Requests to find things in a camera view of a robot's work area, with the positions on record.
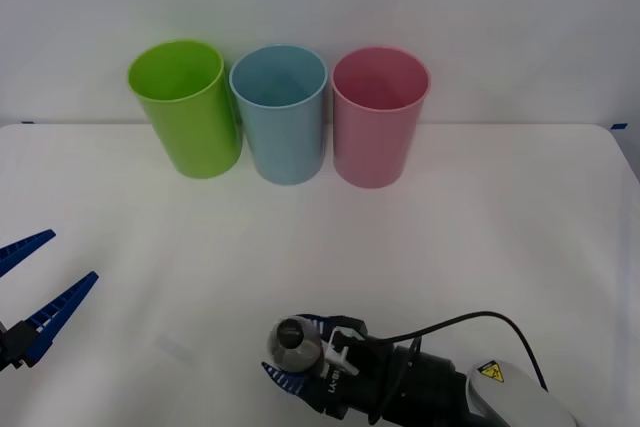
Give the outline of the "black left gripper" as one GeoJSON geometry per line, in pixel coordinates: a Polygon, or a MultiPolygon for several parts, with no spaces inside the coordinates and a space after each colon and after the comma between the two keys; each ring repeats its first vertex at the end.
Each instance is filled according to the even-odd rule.
{"type": "MultiPolygon", "coordinates": [[[[55,236],[52,229],[47,229],[1,247],[0,277],[55,236]]],[[[26,320],[19,321],[10,329],[1,324],[0,371],[9,366],[36,365],[98,279],[96,272],[90,272],[26,320]]]]}

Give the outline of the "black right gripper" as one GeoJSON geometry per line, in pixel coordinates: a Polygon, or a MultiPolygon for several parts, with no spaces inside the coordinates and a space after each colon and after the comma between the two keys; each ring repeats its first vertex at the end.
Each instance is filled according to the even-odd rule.
{"type": "Polygon", "coordinates": [[[329,340],[326,373],[320,377],[293,374],[262,362],[267,376],[320,414],[342,420],[354,409],[366,414],[369,421],[381,420],[401,378],[400,350],[368,338],[366,324],[360,319],[314,314],[298,317],[308,320],[323,341],[329,340]]]}

